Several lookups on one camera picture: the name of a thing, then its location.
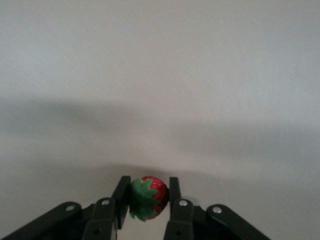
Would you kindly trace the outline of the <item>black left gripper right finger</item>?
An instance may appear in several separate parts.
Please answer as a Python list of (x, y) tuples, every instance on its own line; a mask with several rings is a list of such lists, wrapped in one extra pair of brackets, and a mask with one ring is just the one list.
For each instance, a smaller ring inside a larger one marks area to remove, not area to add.
[(167, 222), (164, 240), (193, 240), (194, 205), (182, 198), (178, 177), (169, 178), (170, 218)]

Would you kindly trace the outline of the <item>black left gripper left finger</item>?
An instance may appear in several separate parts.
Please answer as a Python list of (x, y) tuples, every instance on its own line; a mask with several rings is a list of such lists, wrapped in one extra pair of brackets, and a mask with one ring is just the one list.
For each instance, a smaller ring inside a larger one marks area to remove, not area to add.
[(84, 228), (83, 240), (116, 240), (129, 209), (130, 176), (122, 176), (111, 197), (99, 199)]

